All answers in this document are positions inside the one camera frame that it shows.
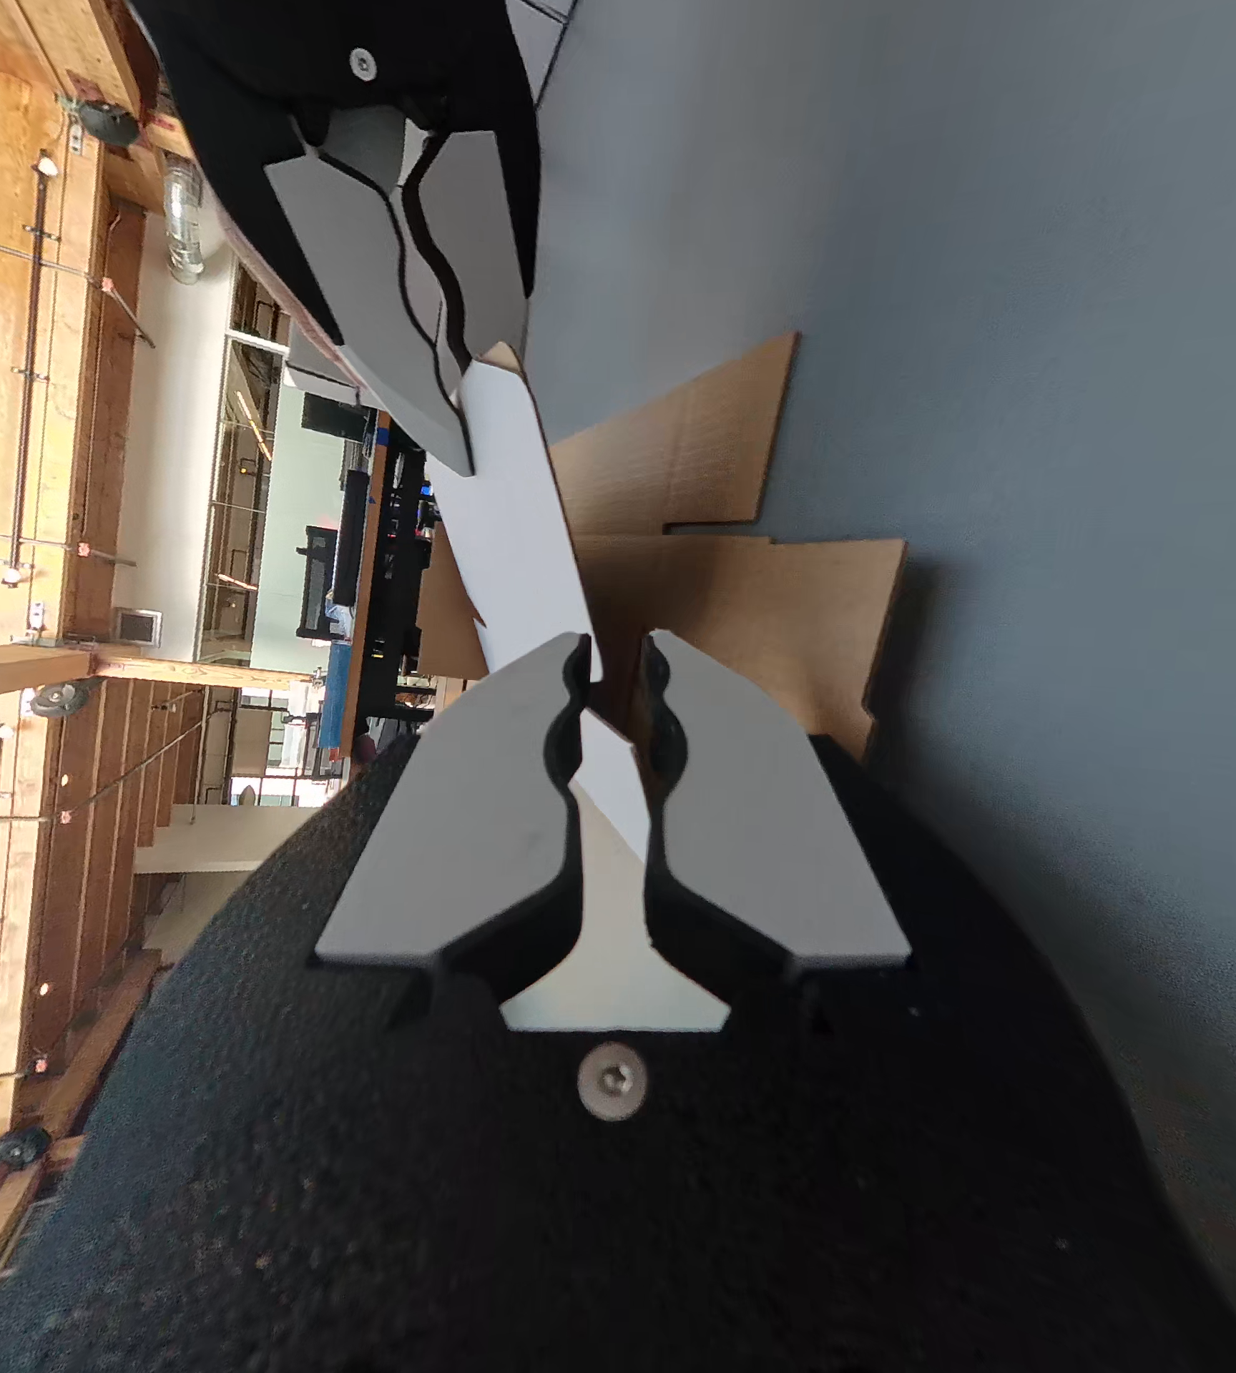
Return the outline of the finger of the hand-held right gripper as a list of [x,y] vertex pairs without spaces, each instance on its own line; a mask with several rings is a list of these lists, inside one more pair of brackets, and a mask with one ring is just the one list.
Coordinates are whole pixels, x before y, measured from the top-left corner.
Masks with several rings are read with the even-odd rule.
[[328,350],[426,454],[472,474],[466,423],[409,297],[408,232],[389,152],[359,142],[306,147],[265,174],[331,310],[322,331],[338,340]]
[[439,368],[508,344],[522,354],[529,303],[491,130],[432,135],[401,187],[409,297],[432,333]]

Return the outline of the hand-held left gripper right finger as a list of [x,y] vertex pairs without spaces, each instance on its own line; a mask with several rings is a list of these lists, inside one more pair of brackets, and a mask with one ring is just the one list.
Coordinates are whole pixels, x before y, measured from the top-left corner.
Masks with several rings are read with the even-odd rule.
[[668,629],[644,642],[645,918],[681,972],[906,965],[911,943],[795,717]]

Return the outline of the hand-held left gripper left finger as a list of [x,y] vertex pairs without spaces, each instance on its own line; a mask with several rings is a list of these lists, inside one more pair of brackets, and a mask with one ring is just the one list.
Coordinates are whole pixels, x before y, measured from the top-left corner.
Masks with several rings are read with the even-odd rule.
[[319,963],[552,970],[571,953],[589,677],[591,636],[562,632],[424,729],[318,936]]

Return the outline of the cardboard box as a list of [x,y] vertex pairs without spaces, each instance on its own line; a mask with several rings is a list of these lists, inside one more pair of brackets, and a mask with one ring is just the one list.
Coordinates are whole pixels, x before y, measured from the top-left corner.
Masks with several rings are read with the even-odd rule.
[[[681,521],[677,490],[690,511],[724,516],[764,484],[778,418],[773,396],[760,396],[748,438],[734,438],[728,414],[713,418],[723,454],[675,477],[675,400],[715,393],[720,378],[787,384],[788,358],[738,361],[678,387],[661,401],[610,420],[565,443],[561,473],[541,433],[535,397],[507,347],[472,363],[465,397],[481,411],[485,443],[475,473],[435,463],[429,481],[444,517],[462,590],[478,623],[484,660],[502,667],[562,630],[592,636],[594,722],[582,727],[578,787],[582,813],[604,813],[607,829],[635,849],[651,832],[650,723],[644,643],[670,630],[750,679],[790,712],[811,737],[824,733],[860,759],[876,729],[867,694],[901,586],[901,539],[780,541],[757,534],[662,531]],[[638,952],[628,895],[632,862],[607,837],[598,846],[602,878],[585,896],[597,933],[504,1003],[509,1026],[524,1031],[631,1026],[707,1031],[713,1002],[731,1003],[751,979],[794,982],[814,970],[681,970],[654,945]]]

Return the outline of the black equipment stand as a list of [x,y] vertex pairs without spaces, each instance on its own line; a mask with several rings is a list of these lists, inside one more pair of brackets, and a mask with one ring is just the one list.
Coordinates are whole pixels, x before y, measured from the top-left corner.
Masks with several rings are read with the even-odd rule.
[[301,640],[345,643],[352,637],[351,610],[335,600],[338,529],[309,523],[303,544],[296,553],[303,559],[301,609],[295,634]]

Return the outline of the silver ventilation duct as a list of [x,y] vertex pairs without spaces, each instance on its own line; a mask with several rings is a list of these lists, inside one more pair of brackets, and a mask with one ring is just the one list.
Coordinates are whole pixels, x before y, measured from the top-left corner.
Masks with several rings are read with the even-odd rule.
[[162,202],[169,270],[183,285],[195,285],[205,273],[202,250],[203,180],[198,164],[177,152],[163,152]]

